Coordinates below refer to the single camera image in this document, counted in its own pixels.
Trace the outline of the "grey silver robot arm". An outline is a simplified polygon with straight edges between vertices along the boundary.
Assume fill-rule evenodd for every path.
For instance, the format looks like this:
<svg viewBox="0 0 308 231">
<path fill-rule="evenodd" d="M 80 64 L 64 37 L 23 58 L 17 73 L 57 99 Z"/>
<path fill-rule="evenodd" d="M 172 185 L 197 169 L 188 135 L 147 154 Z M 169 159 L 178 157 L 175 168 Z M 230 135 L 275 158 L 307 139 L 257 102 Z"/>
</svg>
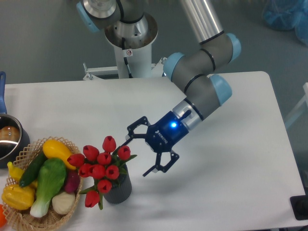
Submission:
<svg viewBox="0 0 308 231">
<path fill-rule="evenodd" d="M 144 139 L 156 153 L 152 172 L 166 172 L 178 160 L 173 146 L 232 95 L 228 82 L 215 70 L 237 58 L 241 44 L 226 34 L 208 0 L 180 2 L 200 44 L 191 56 L 174 53 L 163 61 L 163 75 L 185 99 L 155 124 L 142 117 L 128 127 L 127 140 Z M 152 43 L 158 28 L 142 0 L 81 0 L 77 11 L 91 32 L 103 31 L 113 46 L 119 78 L 153 76 Z"/>
</svg>

